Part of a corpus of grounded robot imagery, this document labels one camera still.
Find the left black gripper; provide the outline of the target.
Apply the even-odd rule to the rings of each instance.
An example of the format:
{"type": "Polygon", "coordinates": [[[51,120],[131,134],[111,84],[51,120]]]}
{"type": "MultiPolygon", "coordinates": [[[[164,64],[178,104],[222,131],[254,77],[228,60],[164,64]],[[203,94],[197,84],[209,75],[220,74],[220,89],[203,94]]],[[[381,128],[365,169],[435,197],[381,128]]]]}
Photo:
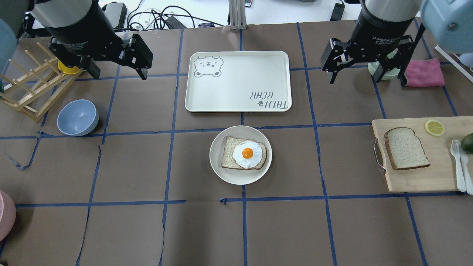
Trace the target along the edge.
{"type": "Polygon", "coordinates": [[[65,65],[77,65],[92,78],[99,79],[101,69],[93,62],[112,61],[134,69],[147,80],[153,53],[139,34],[128,39],[118,37],[103,11],[88,11],[74,22],[46,26],[52,35],[49,50],[65,65]]]}

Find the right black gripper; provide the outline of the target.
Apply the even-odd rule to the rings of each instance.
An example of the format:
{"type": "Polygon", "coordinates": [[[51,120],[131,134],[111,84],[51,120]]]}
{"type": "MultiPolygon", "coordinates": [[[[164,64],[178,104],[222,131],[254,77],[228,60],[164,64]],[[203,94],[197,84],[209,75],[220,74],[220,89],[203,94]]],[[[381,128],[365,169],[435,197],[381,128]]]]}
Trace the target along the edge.
{"type": "Polygon", "coordinates": [[[334,84],[338,73],[359,63],[374,62],[381,57],[372,75],[380,82],[385,74],[399,69],[397,78],[407,85],[405,71],[414,52],[414,41],[410,35],[404,36],[411,21],[391,22],[376,17],[358,17],[349,42],[331,38],[321,56],[321,69],[328,73],[330,84],[334,84]],[[396,49],[394,56],[386,54],[396,49]]]}

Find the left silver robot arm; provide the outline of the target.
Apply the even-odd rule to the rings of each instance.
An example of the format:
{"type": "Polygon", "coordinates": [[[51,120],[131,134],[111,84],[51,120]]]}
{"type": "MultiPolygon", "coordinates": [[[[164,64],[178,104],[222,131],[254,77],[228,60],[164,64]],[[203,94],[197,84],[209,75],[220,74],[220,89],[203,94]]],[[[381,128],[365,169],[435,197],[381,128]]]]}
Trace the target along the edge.
{"type": "Polygon", "coordinates": [[[2,70],[13,57],[27,12],[52,35],[48,50],[66,67],[78,67],[98,79],[101,71],[96,62],[114,62],[147,79],[152,51],[138,34],[126,40],[118,37],[97,0],[2,0],[2,70]]]}

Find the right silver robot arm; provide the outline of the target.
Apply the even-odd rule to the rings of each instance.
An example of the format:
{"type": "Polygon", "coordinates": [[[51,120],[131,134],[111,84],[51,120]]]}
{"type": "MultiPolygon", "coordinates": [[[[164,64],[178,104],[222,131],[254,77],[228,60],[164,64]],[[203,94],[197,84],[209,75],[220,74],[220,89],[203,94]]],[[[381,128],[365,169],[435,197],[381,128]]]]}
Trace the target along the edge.
{"type": "Polygon", "coordinates": [[[472,53],[471,0],[361,0],[361,11],[347,42],[331,38],[321,56],[321,68],[330,75],[357,63],[378,62],[375,81],[391,70],[411,85],[406,70],[426,30],[446,52],[472,53]]]}

